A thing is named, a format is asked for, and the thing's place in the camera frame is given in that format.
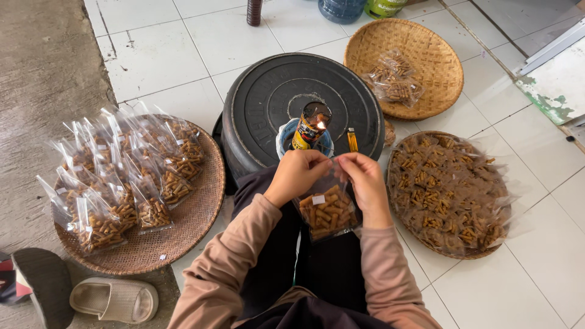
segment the long sleeve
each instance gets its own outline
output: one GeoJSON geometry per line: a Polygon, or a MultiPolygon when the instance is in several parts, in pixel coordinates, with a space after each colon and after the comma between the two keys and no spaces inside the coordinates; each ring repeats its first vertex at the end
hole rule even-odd
{"type": "Polygon", "coordinates": [[[282,213],[261,194],[207,243],[183,271],[185,288],[168,327],[229,328],[242,312],[239,290],[282,213]]]}
{"type": "Polygon", "coordinates": [[[362,274],[370,315],[396,329],[440,329],[425,308],[396,228],[362,229],[362,274]]]}

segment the woven bamboo tray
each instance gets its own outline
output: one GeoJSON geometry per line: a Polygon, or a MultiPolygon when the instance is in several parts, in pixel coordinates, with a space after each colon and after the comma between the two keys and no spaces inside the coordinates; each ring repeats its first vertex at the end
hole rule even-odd
{"type": "Polygon", "coordinates": [[[184,256],[207,234],[217,217],[225,189],[225,168],[214,139],[197,125],[198,141],[205,152],[203,172],[193,181],[195,193],[170,211],[175,226],[138,235],[136,227],[125,233],[128,243],[83,257],[77,237],[55,224],[63,248],[91,270],[111,275],[134,275],[160,269],[184,256]]]}
{"type": "MultiPolygon", "coordinates": [[[[420,135],[428,135],[431,137],[436,137],[436,136],[448,136],[448,137],[452,137],[452,138],[458,138],[455,135],[451,135],[450,133],[446,133],[446,132],[441,132],[441,131],[423,131],[423,132],[417,132],[417,133],[413,133],[412,135],[404,138],[403,140],[401,140],[400,142],[397,143],[397,145],[400,145],[403,142],[408,141],[411,138],[416,138],[417,136],[420,135]]],[[[476,152],[476,154],[481,154],[481,152],[479,152],[477,149],[474,149],[474,151],[476,152]]],[[[394,158],[394,152],[396,152],[396,150],[392,151],[390,153],[390,159],[388,160],[388,166],[387,166],[387,173],[390,174],[390,164],[392,164],[392,159],[394,158]]],[[[386,185],[386,192],[388,193],[388,199],[390,200],[390,205],[392,206],[392,209],[394,210],[394,213],[396,214],[396,216],[400,219],[400,221],[402,222],[402,224],[404,225],[404,227],[408,230],[408,232],[410,232],[412,234],[413,237],[415,237],[417,240],[419,240],[423,245],[425,245],[425,247],[429,248],[430,250],[439,253],[441,255],[445,255],[447,257],[451,257],[451,258],[455,258],[455,259],[478,259],[478,258],[482,258],[485,257],[491,253],[493,253],[494,251],[496,251],[500,246],[494,246],[492,248],[488,248],[485,251],[480,251],[479,249],[467,249],[467,252],[465,255],[452,255],[450,253],[443,253],[439,250],[437,250],[432,244],[430,244],[427,241],[421,240],[418,238],[418,236],[415,234],[415,232],[412,231],[412,229],[410,229],[404,219],[402,218],[402,216],[400,215],[400,213],[398,212],[398,207],[396,206],[396,203],[394,202],[394,198],[392,197],[391,193],[390,193],[390,189],[388,188],[388,185],[386,185]]]]}
{"type": "Polygon", "coordinates": [[[380,102],[382,112],[399,121],[420,121],[450,108],[463,89],[463,68],[455,51],[435,32],[408,20],[370,22],[353,34],[343,64],[358,76],[369,72],[380,54],[398,48],[416,69],[412,78],[426,88],[412,107],[380,102]]]}

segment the beige slipper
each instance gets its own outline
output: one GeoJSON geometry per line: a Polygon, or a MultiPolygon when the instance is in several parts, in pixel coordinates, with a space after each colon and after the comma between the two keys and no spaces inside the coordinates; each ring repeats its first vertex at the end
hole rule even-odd
{"type": "Polygon", "coordinates": [[[146,282],[92,277],[73,288],[69,303],[74,310],[95,314],[99,320],[136,324],[154,316],[159,294],[146,282]]]}

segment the person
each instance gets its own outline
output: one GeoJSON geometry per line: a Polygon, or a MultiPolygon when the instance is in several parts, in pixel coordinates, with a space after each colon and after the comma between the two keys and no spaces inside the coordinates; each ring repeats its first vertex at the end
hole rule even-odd
{"type": "Polygon", "coordinates": [[[363,213],[361,238],[311,244],[291,200],[333,163],[317,150],[289,150],[278,167],[239,180],[232,222],[183,271],[170,329],[440,328],[408,268],[380,166],[359,153],[335,161],[363,213]]]}

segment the white label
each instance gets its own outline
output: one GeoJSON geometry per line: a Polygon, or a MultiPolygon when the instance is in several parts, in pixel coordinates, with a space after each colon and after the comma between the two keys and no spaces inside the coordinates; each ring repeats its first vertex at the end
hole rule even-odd
{"type": "Polygon", "coordinates": [[[313,197],[313,205],[325,203],[325,196],[313,197]]]}

